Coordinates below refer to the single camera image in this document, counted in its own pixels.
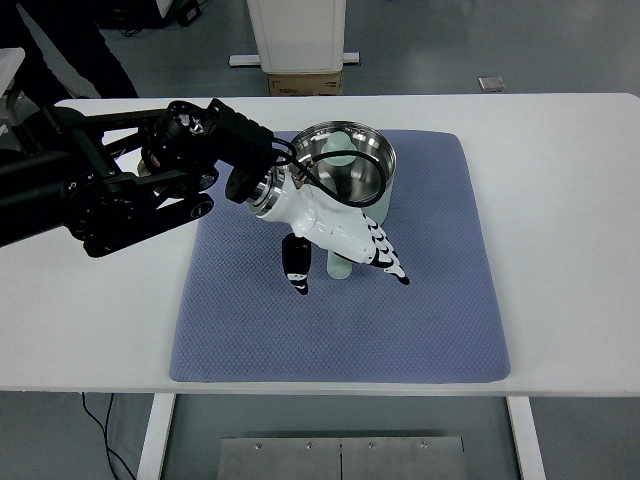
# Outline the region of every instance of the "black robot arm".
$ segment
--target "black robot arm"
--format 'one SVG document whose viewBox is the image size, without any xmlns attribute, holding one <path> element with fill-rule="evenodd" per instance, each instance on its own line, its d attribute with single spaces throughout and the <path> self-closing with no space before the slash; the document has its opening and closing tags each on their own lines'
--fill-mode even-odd
<svg viewBox="0 0 640 480">
<path fill-rule="evenodd" d="M 174 101 L 164 110 L 85 117 L 44 111 L 46 134 L 28 155 L 0 151 L 0 246 L 66 226 L 100 257 L 207 214 L 204 193 L 218 179 L 215 163 L 234 167 L 227 196 L 244 202 L 276 164 L 273 132 L 214 99 L 206 109 Z M 108 145 L 105 132 L 136 128 Z M 140 175 L 117 158 L 141 148 Z"/>
</svg>

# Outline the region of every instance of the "person's leg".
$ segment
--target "person's leg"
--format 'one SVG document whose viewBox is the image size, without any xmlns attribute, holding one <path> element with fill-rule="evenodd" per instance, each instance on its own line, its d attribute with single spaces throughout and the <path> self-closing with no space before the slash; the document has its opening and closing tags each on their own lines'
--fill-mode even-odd
<svg viewBox="0 0 640 480">
<path fill-rule="evenodd" d="M 14 80 L 27 97 L 39 107 L 71 98 L 44 61 L 42 51 L 24 24 L 15 2 L 0 0 L 0 48 L 16 47 L 24 49 L 25 59 Z"/>
<path fill-rule="evenodd" d="M 133 83 L 81 0 L 19 0 L 62 56 L 103 98 L 135 98 Z"/>
</svg>

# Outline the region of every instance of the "white table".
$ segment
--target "white table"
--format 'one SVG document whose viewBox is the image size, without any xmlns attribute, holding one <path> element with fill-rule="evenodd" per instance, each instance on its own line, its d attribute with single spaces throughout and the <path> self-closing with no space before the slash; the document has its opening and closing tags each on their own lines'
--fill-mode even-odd
<svg viewBox="0 0 640 480">
<path fill-rule="evenodd" d="M 191 224 L 99 260 L 86 257 L 64 229 L 0 249 L 0 389 L 496 395 L 521 397 L 512 398 L 513 405 L 526 400 L 525 424 L 527 396 L 640 395 L 636 97 L 224 101 L 272 130 L 345 119 L 455 134 L 471 173 L 511 374 L 488 384 L 173 382 L 167 372 L 196 231 Z M 208 99 L 194 102 L 206 106 Z M 65 104 L 95 114 L 167 103 Z"/>
</svg>

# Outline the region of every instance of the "blue mat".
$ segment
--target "blue mat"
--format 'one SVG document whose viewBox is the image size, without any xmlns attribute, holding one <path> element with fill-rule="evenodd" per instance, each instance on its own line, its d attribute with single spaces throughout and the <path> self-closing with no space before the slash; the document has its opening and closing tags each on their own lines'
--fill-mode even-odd
<svg viewBox="0 0 640 480">
<path fill-rule="evenodd" d="M 509 374 L 458 139 L 383 133 L 398 157 L 384 229 L 411 285 L 366 265 L 333 280 L 314 246 L 309 294 L 299 295 L 281 266 L 289 226 L 226 200 L 229 169 L 219 163 L 216 204 L 200 221 L 184 288 L 173 380 L 476 383 Z"/>
</svg>

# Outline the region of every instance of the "floor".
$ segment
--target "floor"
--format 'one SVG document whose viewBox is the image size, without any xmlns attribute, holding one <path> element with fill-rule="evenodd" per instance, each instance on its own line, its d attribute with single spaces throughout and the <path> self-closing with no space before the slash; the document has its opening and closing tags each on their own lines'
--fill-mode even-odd
<svg viewBox="0 0 640 480">
<path fill-rule="evenodd" d="M 472 94 L 480 93 L 478 76 L 500 75 L 504 94 L 640 95 L 638 20 L 634 0 L 349 0 L 345 51 L 360 52 L 361 64 L 345 68 L 343 93 Z M 96 96 L 34 30 L 64 83 Z M 256 53 L 245 2 L 212 0 L 187 28 L 103 34 L 141 96 L 268 95 L 260 69 L 227 64 L 230 54 Z M 151 399 L 117 395 L 111 413 L 112 446 L 134 472 Z M 105 394 L 88 396 L 101 418 L 108 402 Z M 531 403 L 548 478 L 638 478 L 640 399 Z M 164 477 L 215 478 L 222 436 L 411 431 L 463 432 L 477 445 L 469 444 L 470 479 L 517 478 L 504 412 L 500 399 L 181 396 Z M 112 478 L 102 434 L 80 395 L 0 393 L 0 479 L 22 478 Z"/>
</svg>

